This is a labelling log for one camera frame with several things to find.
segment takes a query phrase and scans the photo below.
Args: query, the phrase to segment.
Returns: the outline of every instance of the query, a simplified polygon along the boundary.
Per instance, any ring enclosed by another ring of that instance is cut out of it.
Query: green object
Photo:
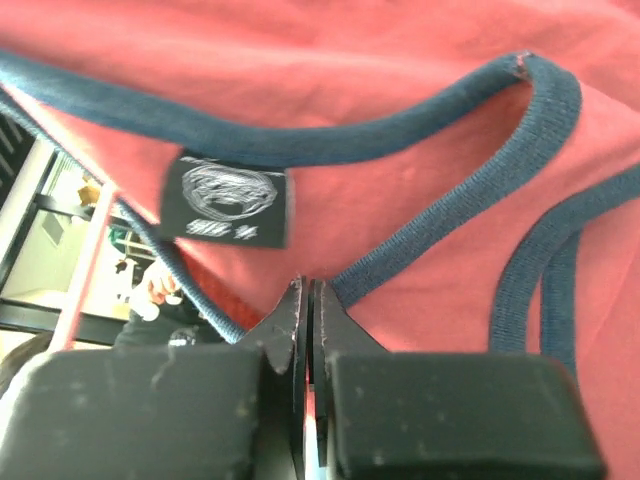
[[[127,253],[125,245],[119,243],[118,240],[125,240],[127,238],[127,230],[118,227],[109,227],[109,243],[116,247],[120,253]]]

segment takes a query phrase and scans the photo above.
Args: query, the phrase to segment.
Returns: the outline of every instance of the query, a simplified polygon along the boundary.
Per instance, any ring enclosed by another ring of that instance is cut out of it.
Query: hand
[[[142,288],[146,286],[149,300],[157,305],[165,302],[167,295],[171,295],[178,290],[176,281],[169,273],[166,265],[160,260],[156,260],[144,272],[142,277]]]

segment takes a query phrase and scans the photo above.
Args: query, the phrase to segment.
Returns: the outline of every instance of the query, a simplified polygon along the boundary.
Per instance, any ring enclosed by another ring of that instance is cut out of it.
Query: black label
[[[169,168],[158,235],[248,247],[286,247],[289,179],[184,152]]]

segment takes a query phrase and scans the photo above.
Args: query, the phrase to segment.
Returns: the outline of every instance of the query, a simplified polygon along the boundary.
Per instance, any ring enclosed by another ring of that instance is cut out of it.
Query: pink fabric
[[[475,351],[487,346],[500,273],[533,223],[640,160],[638,13],[633,0],[21,0],[0,6],[0,46],[229,120],[276,127],[393,113],[522,49],[572,71],[584,106],[550,165],[350,312],[394,350]],[[12,93],[157,221],[162,178],[179,146],[92,125]],[[181,245],[266,312],[296,274],[335,275],[482,165],[513,133],[530,94],[528,86],[514,86],[381,160],[294,169],[287,250]],[[588,226],[579,252],[580,381],[613,480],[640,478],[638,218],[640,201],[604,215]],[[536,296],[530,312],[532,351],[538,302]]]

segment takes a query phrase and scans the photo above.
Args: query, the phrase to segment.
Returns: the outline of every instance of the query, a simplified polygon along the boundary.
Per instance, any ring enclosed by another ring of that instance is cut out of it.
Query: metal jaw
[[[44,354],[1,400],[0,478],[304,478],[307,286],[236,345]]]
[[[390,353],[313,286],[313,390],[330,480],[596,480],[566,371],[539,355]]]

